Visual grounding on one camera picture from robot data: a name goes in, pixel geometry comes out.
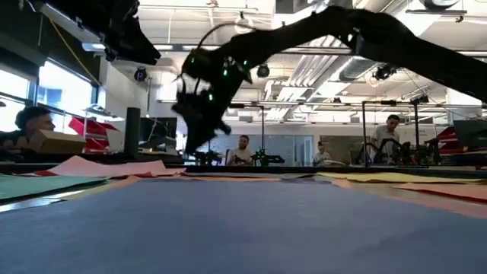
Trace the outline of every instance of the person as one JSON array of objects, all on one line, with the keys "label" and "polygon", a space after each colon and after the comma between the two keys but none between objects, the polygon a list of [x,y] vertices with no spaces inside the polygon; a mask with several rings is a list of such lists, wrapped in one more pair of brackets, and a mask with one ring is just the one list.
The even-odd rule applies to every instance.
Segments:
[{"label": "person", "polygon": [[0,148],[22,148],[39,129],[53,131],[55,126],[51,112],[43,107],[25,107],[15,118],[19,130],[0,133]]},{"label": "person", "polygon": [[[399,125],[399,117],[395,114],[389,115],[389,117],[387,117],[386,123],[387,124],[384,126],[378,126],[375,129],[374,135],[372,136],[371,141],[374,145],[377,146],[377,148],[380,147],[380,144],[384,139],[394,139],[399,142],[399,133],[396,132],[396,127],[397,125]],[[394,146],[395,146],[394,143],[388,142],[384,145],[382,149],[382,153],[387,155],[388,164],[390,164],[392,161]]]},{"label": "person", "polygon": [[249,136],[242,135],[238,141],[238,148],[230,151],[228,154],[227,165],[229,166],[251,166],[252,155],[247,146],[249,145]]},{"label": "person", "polygon": [[313,166],[324,167],[326,166],[326,160],[331,160],[329,153],[325,151],[325,145],[322,142],[318,142],[318,153],[314,155]]}]

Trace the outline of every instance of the dark hair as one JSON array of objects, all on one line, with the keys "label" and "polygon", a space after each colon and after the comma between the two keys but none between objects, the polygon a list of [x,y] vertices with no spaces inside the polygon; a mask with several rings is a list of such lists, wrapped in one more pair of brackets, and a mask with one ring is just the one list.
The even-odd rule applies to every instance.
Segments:
[{"label": "dark hair", "polygon": [[400,121],[399,117],[396,114],[390,114],[389,117],[387,117],[387,119],[394,119],[396,121]]},{"label": "dark hair", "polygon": [[25,107],[23,110],[17,113],[17,116],[15,117],[15,125],[19,129],[24,130],[27,122],[46,114],[51,114],[51,111],[43,107]]}]

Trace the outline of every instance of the cardboard box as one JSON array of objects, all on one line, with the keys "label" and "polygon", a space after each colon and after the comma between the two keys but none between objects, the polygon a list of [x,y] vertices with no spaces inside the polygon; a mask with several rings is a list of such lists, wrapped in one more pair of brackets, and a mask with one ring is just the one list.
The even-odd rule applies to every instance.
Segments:
[{"label": "cardboard box", "polygon": [[86,141],[82,136],[39,130],[30,138],[29,147],[44,154],[80,154]]}]

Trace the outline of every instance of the seated person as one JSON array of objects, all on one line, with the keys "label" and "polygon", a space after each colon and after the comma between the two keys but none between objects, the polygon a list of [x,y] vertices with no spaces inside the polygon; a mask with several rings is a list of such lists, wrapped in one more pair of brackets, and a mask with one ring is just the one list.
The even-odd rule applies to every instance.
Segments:
[{"label": "seated person", "polygon": [[231,150],[228,154],[227,165],[229,166],[251,166],[252,155],[247,149],[249,136],[242,135],[238,142],[238,148]]},{"label": "seated person", "polygon": [[19,130],[0,133],[0,148],[27,147],[30,137],[39,129],[53,131],[51,112],[43,107],[25,107],[17,114],[15,125]]},{"label": "seated person", "polygon": [[322,142],[318,142],[318,153],[314,155],[313,166],[324,167],[327,165],[326,160],[331,160],[329,153],[325,151],[325,145]]}]

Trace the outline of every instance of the green paper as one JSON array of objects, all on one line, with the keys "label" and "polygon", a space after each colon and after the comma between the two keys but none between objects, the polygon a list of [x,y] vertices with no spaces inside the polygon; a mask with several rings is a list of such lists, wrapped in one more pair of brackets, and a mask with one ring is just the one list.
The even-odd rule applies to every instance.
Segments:
[{"label": "green paper", "polygon": [[104,182],[104,178],[93,177],[23,177],[0,175],[0,200],[32,196],[73,186]]}]

